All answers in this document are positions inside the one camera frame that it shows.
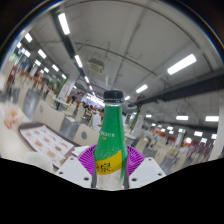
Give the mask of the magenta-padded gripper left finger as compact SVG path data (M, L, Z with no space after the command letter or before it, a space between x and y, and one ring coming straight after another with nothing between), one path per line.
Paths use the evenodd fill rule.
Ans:
M56 175L81 187L95 188L97 181L95 148L96 146L81 146L71 149Z

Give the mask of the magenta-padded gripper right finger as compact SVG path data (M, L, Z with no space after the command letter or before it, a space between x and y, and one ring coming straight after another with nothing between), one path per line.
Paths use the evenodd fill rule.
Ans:
M166 176L153 157L144 157L131 146L127 149L125 189L140 188Z

